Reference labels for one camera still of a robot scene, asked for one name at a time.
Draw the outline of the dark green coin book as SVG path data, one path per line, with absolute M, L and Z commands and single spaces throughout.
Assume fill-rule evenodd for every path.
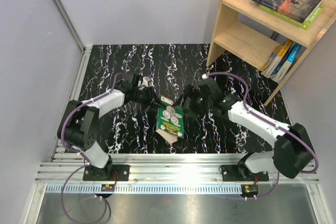
M 173 144 L 184 138 L 183 110 L 180 106 L 173 105 L 171 99 L 162 95 L 160 101 L 163 107 L 158 108 L 155 131 L 167 143 Z

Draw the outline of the blue 26-storey treehouse book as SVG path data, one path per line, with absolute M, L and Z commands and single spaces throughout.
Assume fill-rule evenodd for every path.
M 271 75 L 271 80 L 279 83 L 285 77 L 289 68 L 295 61 L 299 51 L 301 50 L 301 47 L 302 46 L 298 43 L 294 44 L 285 61 L 280 63 L 279 66 L 274 70 L 273 74 Z

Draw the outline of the blue book back cover up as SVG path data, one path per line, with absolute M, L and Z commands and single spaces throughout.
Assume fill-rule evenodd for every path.
M 258 69 L 264 77 L 270 78 L 271 74 L 279 65 L 284 55 L 291 48 L 292 44 L 293 41 L 291 39 L 287 39 L 285 42 L 277 45 L 273 49 L 268 60 Z

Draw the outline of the lime green treehouse book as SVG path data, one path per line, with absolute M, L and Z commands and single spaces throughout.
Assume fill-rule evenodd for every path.
M 274 11 L 274 10 L 272 10 L 272 9 L 270 9 L 270 8 L 268 8 L 268 7 L 265 7 L 265 6 L 263 6 L 263 5 L 259 5 L 259 8 L 261 9 L 261 10 L 264 10 L 264 11 L 266 11 L 266 12 L 268 12 L 268 13 L 270 13 L 270 14 L 272 14 L 272 15 L 274 15 L 274 16 L 276 16 L 276 17 L 278 17 L 278 18 L 280 18 L 280 19 L 282 19 L 282 20 L 285 20 L 285 21 L 287 21 L 287 22 L 289 22 L 289 23 L 291 23 L 291 24 L 293 24 L 293 25 L 295 25 L 295 26 L 297 26 L 297 27 L 299 27 L 299 28 L 301 28 L 301 29 L 304 29 L 304 30 L 307 30 L 309 27 L 310 27 L 310 25 L 314 22 L 314 20 L 322 13 L 322 11 L 324 10 L 324 7 L 323 6 L 318 6 L 305 20 L 304 20 L 304 22 L 303 23 L 300 23 L 300 22 L 298 22 L 298 21 L 296 21 L 296 20 L 294 20 L 294 19 L 292 19 L 292 18 L 290 18 L 290 17 L 287 17 L 287 16 L 285 16 L 285 15 L 283 15 L 283 14 L 280 14 L 280 13 L 278 13 L 278 12 L 276 12 L 276 11 Z

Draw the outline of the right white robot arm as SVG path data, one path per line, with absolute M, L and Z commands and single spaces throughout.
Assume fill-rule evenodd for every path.
M 259 173 L 276 171 L 294 179 L 313 160 L 314 150 L 303 125 L 289 125 L 263 115 L 239 97 L 225 94 L 213 78 L 202 80 L 198 87 L 187 85 L 176 104 L 189 117 L 200 118 L 210 112 L 239 124 L 272 147 L 271 151 L 246 154 L 228 174 L 236 172 L 241 179 L 251 180 Z

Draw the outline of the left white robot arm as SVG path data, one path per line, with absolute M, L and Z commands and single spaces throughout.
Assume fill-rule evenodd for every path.
M 149 77 L 140 74 L 117 73 L 112 87 L 105 93 L 84 101 L 68 102 L 57 137 L 67 151 L 84 158 L 88 174 L 100 180 L 108 180 L 116 175 L 112 158 L 98 143 L 101 117 L 130 102 L 141 104 L 146 109 L 164 106 L 149 86 L 150 82 Z

